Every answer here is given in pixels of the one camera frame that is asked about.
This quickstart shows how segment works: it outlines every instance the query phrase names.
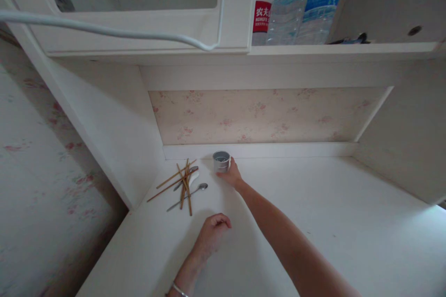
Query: plastic bottle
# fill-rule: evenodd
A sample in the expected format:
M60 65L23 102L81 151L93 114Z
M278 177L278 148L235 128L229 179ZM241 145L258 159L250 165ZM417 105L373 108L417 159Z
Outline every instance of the plastic bottle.
M293 45L307 0L273 0L266 45Z
M251 45L265 45L272 0L256 0Z
M308 0L296 44L325 44L339 0Z

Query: metal cup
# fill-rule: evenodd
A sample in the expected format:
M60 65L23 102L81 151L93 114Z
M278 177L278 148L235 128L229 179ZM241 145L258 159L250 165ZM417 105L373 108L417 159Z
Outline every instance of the metal cup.
M213 154L212 158L214 159L214 173L226 173L229 168L229 160L230 155L225 151L217 151Z

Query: chopsticks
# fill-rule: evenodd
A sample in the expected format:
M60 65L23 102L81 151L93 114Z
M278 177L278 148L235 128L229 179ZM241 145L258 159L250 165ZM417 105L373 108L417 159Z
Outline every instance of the chopsticks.
M189 162L189 158L187 158L187 160L186 160L186 172L189 171L189 164L188 164L188 162ZM181 195L180 195L180 202L181 202L180 210L183 209L184 193L185 193L185 192L186 192L186 187L185 187L185 185L184 185L184 183L183 183L183 186L181 187Z
M154 199L154 198L157 197L158 195L164 193L167 189L169 189L170 187L176 185L178 182L181 182L182 179L183 179L183 178L176 180L176 181L175 181L174 183L172 183L170 186L168 186L167 188L161 190L161 191L160 191L158 194L156 194L155 196L149 198L149 199L147 200L147 202L151 201L152 199Z
M178 168L178 172L181 174L181 170L180 170L180 167L178 166L178 164L177 164L177 168ZM184 176L181 174L181 176L183 177L183 188L186 189L187 195L188 195L189 215L192 216L192 204L190 202L189 180L188 180L187 171L188 171L188 165L186 163L186 173L184 174ZM184 201L184 191L183 190L181 191L181 201L182 202Z
M185 168L183 168L182 170L181 170L181 172L182 171L184 171L186 169L186 173L189 171L189 169L188 169L188 167L187 167L187 164L186 164L186 167ZM167 182L169 182L170 180L172 180L175 176L177 176L178 174L180 174L181 175L181 172L178 172L178 173L175 173L174 175L172 175L170 178L168 178L166 181L164 181L163 183L161 183L159 186L157 186L157 189L159 189L159 188L161 188L162 186L164 186Z

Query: floral wallpaper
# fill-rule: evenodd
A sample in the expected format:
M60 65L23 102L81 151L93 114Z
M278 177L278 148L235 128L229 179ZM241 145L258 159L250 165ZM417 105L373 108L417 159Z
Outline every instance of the floral wallpaper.
M127 208L25 53L0 61L0 296L75 296Z
M164 145L348 142L385 87L150 91Z

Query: white cable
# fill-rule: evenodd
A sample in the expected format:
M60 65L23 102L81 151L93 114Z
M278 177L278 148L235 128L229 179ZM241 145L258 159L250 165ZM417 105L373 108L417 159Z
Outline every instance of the white cable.
M224 0L221 0L220 16L218 19L217 42L213 45L206 45L197 39L193 39L192 37L184 35L120 30L96 24L75 21L72 19L63 19L57 16L40 15L27 12L0 10L0 21L26 23L26 24L34 24L41 26L58 26L58 27L74 29L74 30L82 30L85 32L92 32L100 35L113 36L118 38L167 40L167 41L188 44L203 51L212 51L220 45L220 39L222 36L222 24L223 24L223 6L224 6Z

